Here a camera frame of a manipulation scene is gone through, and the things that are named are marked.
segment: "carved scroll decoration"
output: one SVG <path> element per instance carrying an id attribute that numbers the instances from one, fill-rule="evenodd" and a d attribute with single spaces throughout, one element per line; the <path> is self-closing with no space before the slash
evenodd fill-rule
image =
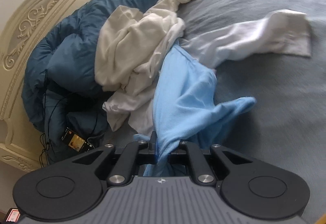
<path id="1" fill-rule="evenodd" d="M 27 13 L 27 18 L 23 20 L 18 26 L 20 34 L 17 36 L 17 38 L 20 39 L 20 42 L 4 59 L 4 66 L 6 69 L 11 69 L 15 65 L 15 62 L 22 52 L 25 43 L 31 37 L 42 19 L 48 14 L 48 12 L 58 1 L 59 0 L 49 0 L 46 7 L 41 5 L 38 8 L 32 8 Z"/>
<path id="2" fill-rule="evenodd" d="M 2 156 L 2 158 L 4 160 L 6 160 L 6 161 L 13 160 L 13 161 L 17 162 L 19 167 L 22 168 L 22 170 L 25 170 L 25 171 L 28 171 L 28 172 L 36 170 L 36 168 L 34 168 L 32 165 L 28 164 L 26 161 L 24 161 L 23 159 L 21 159 L 19 157 L 14 158 L 14 157 L 11 157 L 11 156 Z"/>

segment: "label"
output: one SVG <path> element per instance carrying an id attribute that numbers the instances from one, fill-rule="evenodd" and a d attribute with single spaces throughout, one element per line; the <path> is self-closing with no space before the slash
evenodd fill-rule
<path id="1" fill-rule="evenodd" d="M 6 221 L 17 222 L 20 217 L 18 209 L 12 209 Z"/>
<path id="2" fill-rule="evenodd" d="M 79 137 L 78 135 L 74 134 L 71 141 L 69 142 L 68 146 L 72 147 L 76 151 L 80 151 L 81 147 L 85 143 L 85 140 Z"/>

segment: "ornate headboard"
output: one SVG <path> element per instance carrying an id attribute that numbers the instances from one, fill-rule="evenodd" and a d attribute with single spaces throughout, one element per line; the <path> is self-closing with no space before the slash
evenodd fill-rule
<path id="1" fill-rule="evenodd" d="M 21 93 L 31 51 L 50 29 L 89 0 L 25 0 L 0 36 L 0 160 L 24 171 L 40 167 L 40 132 Z"/>

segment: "red sticker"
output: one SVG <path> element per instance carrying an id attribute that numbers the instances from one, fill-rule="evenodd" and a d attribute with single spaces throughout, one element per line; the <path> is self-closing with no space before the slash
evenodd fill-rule
<path id="1" fill-rule="evenodd" d="M 18 209 L 12 209 L 6 221 L 17 222 L 20 217 Z"/>

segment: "blue sleeping bag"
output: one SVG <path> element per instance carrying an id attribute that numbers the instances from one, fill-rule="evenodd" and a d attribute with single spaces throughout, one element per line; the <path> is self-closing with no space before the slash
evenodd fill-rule
<path id="1" fill-rule="evenodd" d="M 119 5 L 145 12 L 157 1 L 91 0 L 54 26 L 32 51 L 22 99 L 30 121 L 45 132 L 50 162 L 76 154 L 61 141 L 67 126 L 92 136 L 108 127 L 101 104 L 110 94 L 94 79 L 101 27 Z"/>

